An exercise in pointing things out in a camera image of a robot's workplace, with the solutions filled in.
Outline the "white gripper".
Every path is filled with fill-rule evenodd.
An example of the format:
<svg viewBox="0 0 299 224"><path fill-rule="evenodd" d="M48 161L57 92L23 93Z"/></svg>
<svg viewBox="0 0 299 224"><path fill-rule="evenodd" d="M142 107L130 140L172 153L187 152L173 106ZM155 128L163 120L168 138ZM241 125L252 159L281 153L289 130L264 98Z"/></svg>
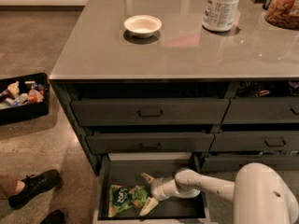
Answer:
<svg viewBox="0 0 299 224"><path fill-rule="evenodd" d="M163 177L154 178L146 173L141 174L148 184L150 184L150 192L152 197L148 197L144 206L142 207L139 215L145 216L151 212L158 204L159 201L164 201L170 197L177 197L179 195L178 187L174 178Z"/></svg>

